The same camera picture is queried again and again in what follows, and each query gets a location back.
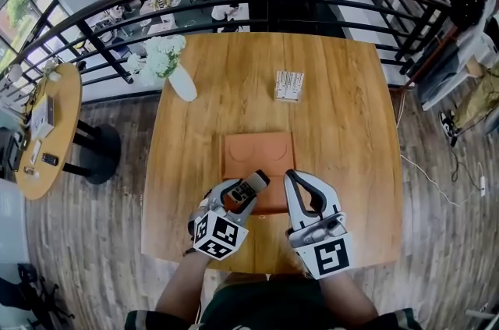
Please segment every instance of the tree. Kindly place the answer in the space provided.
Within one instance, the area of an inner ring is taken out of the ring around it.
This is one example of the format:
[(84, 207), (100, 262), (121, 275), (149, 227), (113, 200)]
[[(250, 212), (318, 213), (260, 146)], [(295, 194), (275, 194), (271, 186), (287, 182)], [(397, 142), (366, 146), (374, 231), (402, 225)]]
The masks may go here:
[(27, 0), (9, 0), (7, 2), (7, 13), (9, 14), (9, 22), (11, 27), (17, 27), (20, 20), (27, 13)]

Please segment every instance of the power outlet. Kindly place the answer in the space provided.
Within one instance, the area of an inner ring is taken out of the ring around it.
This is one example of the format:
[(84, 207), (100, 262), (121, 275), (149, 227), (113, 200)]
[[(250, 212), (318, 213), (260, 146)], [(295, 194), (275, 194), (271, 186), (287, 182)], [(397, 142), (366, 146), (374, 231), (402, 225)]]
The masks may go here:
[(480, 196), (485, 197), (485, 176), (480, 177)]

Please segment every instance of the small box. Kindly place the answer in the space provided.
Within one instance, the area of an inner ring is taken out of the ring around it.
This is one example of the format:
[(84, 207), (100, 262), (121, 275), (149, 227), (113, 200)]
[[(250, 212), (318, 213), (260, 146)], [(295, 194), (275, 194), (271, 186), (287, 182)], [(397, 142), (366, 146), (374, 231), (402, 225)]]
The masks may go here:
[(305, 74), (278, 71), (275, 81), (275, 99), (278, 101), (299, 101), (302, 96)]
[(248, 230), (208, 211), (196, 222), (194, 248), (221, 261), (235, 253), (248, 235)]
[(31, 112), (31, 138), (44, 139), (54, 126), (54, 99), (44, 94)]

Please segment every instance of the shoe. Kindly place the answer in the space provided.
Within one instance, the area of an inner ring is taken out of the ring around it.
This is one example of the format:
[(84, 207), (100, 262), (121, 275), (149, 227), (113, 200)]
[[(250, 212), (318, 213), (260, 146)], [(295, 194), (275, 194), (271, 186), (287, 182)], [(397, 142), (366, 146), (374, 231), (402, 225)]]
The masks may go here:
[(456, 136), (455, 125), (451, 118), (448, 118), (443, 112), (439, 114), (440, 124), (444, 130), (445, 136), (452, 138)]

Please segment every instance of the person's arm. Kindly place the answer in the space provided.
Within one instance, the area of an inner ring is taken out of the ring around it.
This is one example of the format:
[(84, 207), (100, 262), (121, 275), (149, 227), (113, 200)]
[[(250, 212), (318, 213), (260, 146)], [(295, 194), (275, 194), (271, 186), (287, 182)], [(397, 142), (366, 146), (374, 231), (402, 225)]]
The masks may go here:
[(156, 305), (156, 312), (170, 314), (187, 323), (196, 321), (204, 272), (210, 258), (201, 252), (187, 254), (177, 267)]
[(229, 20), (230, 16), (238, 10), (238, 7), (232, 8), (230, 5), (224, 5), (224, 12), (225, 16), (227, 17), (227, 20)]
[(376, 307), (346, 272), (319, 280), (327, 308), (346, 328), (378, 317)]

